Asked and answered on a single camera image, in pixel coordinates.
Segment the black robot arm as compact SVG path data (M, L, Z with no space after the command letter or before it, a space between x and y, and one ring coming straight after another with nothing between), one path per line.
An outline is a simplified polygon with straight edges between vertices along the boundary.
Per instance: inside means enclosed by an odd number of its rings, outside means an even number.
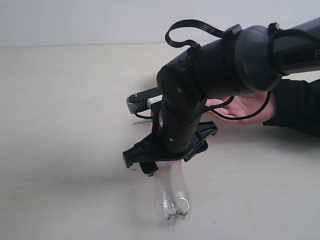
M208 149L207 137L218 130L214 122L200 121L203 113L216 110L206 106L208 99L225 98L226 106L236 96L270 95L282 77L320 68L318 18L290 29L273 22L245 29L236 24L222 31L195 19L170 27L179 28L196 28L216 40L200 45L191 39L174 41L166 34L171 47L186 50L159 70L156 87L126 100L137 117L151 111L151 133L122 154L127 168L137 163L149 176L159 162L189 161Z

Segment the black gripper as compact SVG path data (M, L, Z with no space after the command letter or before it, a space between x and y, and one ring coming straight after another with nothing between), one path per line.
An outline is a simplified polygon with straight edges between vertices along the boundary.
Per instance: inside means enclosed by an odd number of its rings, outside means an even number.
M200 121L205 103L200 102L192 111L184 111L165 100L151 104L151 133L122 153L126 167L139 163L142 172L152 177L158 170L156 162L187 162L206 151L207 138L215 135L218 127L212 120Z

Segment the person's open bare hand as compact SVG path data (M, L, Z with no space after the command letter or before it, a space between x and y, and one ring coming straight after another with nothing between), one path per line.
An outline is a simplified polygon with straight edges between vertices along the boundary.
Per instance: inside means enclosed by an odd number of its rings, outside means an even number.
M267 97L266 92L235 96L233 101L223 107L217 108L216 111L229 118L239 118L248 116L256 112L264 103ZM224 119L216 113L213 116L227 123L238 125L255 125L267 122L272 119L277 112L277 99L274 93L271 94L270 100L266 107L256 116L242 120Z

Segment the black sleeved forearm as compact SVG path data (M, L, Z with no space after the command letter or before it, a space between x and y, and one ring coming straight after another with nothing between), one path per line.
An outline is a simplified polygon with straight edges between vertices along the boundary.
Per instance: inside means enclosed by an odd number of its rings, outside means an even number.
M286 127L320 136L320 80L283 79L274 89L276 111L265 126Z

